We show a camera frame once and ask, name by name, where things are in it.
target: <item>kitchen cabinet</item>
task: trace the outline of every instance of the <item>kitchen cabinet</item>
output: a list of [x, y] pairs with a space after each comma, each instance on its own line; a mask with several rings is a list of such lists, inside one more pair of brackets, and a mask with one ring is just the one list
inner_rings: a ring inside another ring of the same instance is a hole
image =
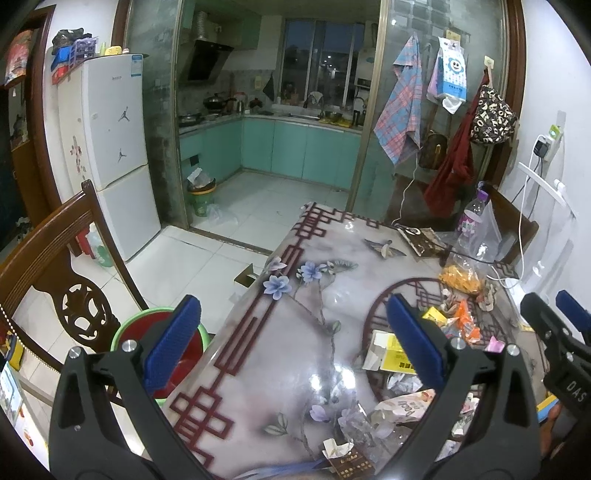
[[316, 127], [308, 129], [303, 179], [334, 185], [344, 136], [345, 132], [342, 130]]
[[271, 171], [275, 122], [245, 118], [242, 134], [242, 166]]
[[219, 184], [240, 168], [242, 125], [240, 122], [210, 127], [204, 131], [199, 166]]
[[275, 122], [271, 171], [300, 179], [306, 155], [308, 126]]
[[353, 180], [353, 172], [355, 171], [355, 164], [357, 163], [357, 153], [359, 151], [359, 144], [361, 143], [361, 135], [356, 135], [349, 132], [343, 132], [341, 136], [341, 155], [336, 167], [336, 178], [332, 184], [344, 190], [351, 188], [351, 181]]

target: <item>bird print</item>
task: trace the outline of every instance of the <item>bird print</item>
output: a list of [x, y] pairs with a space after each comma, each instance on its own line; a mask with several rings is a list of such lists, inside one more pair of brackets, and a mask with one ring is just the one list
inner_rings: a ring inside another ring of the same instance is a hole
[[388, 240], [387, 242], [380, 243], [380, 242], [372, 242], [371, 240], [367, 240], [366, 238], [363, 239], [365, 244], [370, 247], [372, 250], [375, 250], [379, 253], [383, 259], [392, 258], [392, 257], [406, 257], [406, 253], [401, 252], [400, 250], [393, 248], [392, 241]]

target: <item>wall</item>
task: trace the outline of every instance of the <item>wall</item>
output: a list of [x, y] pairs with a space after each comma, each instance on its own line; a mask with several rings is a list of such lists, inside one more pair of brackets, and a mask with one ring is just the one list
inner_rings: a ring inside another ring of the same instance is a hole
[[43, 120], [47, 138], [47, 151], [62, 202], [74, 195], [66, 170], [66, 161], [61, 147], [60, 123], [57, 106], [57, 87], [51, 84], [51, 40], [61, 29], [84, 28], [85, 32], [99, 37], [98, 43], [111, 45], [113, 20], [118, 0], [46, 0], [37, 8], [55, 5], [51, 28], [47, 37], [43, 78]]
[[[237, 92], [245, 92], [248, 100], [254, 97], [263, 101], [266, 108], [270, 108], [272, 100], [261, 90], [274, 74], [275, 95], [277, 95], [276, 71], [280, 54], [281, 29], [283, 19], [280, 15], [264, 15], [261, 18], [261, 32], [258, 48], [253, 50], [234, 50], [230, 53], [224, 67], [212, 85], [179, 85], [177, 92], [178, 114], [185, 115], [203, 110], [203, 99], [214, 93], [227, 92], [230, 86], [230, 75], [234, 75], [234, 85]], [[261, 90], [255, 89], [255, 77], [261, 76]]]
[[[591, 271], [589, 238], [591, 213], [586, 210], [591, 198], [589, 179], [589, 112], [591, 111], [591, 66], [570, 31], [546, 1], [522, 0], [527, 39], [527, 69], [525, 94], [521, 111], [517, 161], [527, 164], [538, 134], [545, 134], [556, 122], [558, 110], [567, 113], [566, 156], [558, 152], [544, 176], [550, 183], [562, 179], [578, 210], [578, 231], [573, 236], [574, 250], [567, 260], [556, 285], [549, 292], [554, 305], [556, 292], [568, 290], [588, 310], [591, 310], [588, 278]], [[512, 199], [524, 184], [525, 176], [513, 170], [501, 186], [501, 192]], [[525, 211], [531, 210], [532, 195]], [[521, 206], [521, 196], [515, 202]], [[525, 253], [529, 267], [541, 257], [547, 244], [556, 240], [564, 227], [565, 215], [551, 197], [541, 191], [535, 205], [533, 220], [540, 230]]]

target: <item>plastic bag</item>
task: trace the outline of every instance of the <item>plastic bag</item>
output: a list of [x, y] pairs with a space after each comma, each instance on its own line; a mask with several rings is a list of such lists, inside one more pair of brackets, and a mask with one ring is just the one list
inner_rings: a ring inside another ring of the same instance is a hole
[[212, 203], [207, 206], [207, 220], [209, 220], [212, 225], [221, 225], [226, 222], [238, 225], [238, 217], [230, 210], [220, 207], [217, 203]]

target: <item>plastic bottle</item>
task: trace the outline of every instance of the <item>plastic bottle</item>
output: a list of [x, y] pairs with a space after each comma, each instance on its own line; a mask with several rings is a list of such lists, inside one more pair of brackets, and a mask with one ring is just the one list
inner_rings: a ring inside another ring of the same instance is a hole
[[488, 201], [488, 194], [478, 190], [476, 198], [472, 200], [464, 210], [462, 218], [457, 224], [457, 232], [460, 234], [457, 243], [470, 254], [470, 244], [474, 240], [476, 228], [481, 223], [480, 217]]

